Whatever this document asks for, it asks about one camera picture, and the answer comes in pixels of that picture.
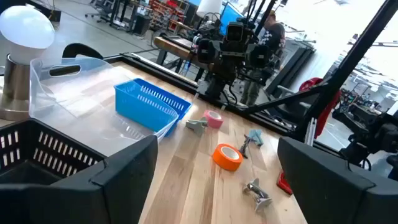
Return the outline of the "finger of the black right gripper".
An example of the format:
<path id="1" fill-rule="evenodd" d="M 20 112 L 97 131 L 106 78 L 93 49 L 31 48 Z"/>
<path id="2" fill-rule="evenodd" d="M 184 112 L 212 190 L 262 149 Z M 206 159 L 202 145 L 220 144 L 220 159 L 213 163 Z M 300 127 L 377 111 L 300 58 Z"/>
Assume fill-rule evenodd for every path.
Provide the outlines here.
<path id="1" fill-rule="evenodd" d="M 200 63 L 214 63 L 218 53 L 218 41 L 202 39 L 198 43 L 197 59 Z"/>
<path id="2" fill-rule="evenodd" d="M 270 51 L 266 45 L 250 45 L 248 47 L 248 65 L 250 67 L 265 67 L 269 62 Z"/>

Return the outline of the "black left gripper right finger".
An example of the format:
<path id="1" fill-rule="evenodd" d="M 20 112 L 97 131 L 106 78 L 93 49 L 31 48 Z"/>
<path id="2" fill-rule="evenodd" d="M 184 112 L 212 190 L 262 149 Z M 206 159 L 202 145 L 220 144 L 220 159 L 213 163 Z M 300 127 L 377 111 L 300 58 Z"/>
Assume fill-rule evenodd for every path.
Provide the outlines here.
<path id="1" fill-rule="evenodd" d="M 397 224 L 397 181 L 289 137 L 277 155 L 308 223 Z"/>

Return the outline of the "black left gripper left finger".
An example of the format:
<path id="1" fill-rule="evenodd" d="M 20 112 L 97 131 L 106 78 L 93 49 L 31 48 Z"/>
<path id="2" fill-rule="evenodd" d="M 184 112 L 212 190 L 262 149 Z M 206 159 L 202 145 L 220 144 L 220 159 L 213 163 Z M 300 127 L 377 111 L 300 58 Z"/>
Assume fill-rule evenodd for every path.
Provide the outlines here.
<path id="1" fill-rule="evenodd" d="M 1 223 L 137 223 L 157 153 L 147 136 L 51 185 L 3 184 Z"/>

